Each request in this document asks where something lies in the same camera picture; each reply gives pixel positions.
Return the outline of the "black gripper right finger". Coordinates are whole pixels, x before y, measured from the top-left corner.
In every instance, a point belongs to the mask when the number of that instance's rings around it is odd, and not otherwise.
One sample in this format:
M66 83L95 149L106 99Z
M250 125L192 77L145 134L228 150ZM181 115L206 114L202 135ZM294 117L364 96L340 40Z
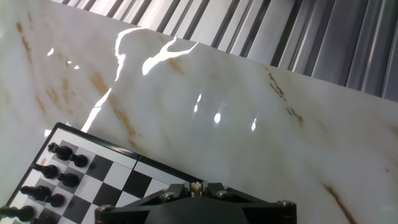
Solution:
M206 211L220 223L296 223L296 203L291 200L267 202L220 182L202 186Z

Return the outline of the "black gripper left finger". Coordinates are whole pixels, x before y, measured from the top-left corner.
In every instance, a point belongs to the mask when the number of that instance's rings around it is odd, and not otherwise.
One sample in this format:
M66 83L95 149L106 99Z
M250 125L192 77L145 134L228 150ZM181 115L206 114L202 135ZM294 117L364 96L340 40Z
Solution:
M144 223L155 208L187 198L190 194L190 183L171 184L168 188L122 207L102 205L95 210L95 223Z

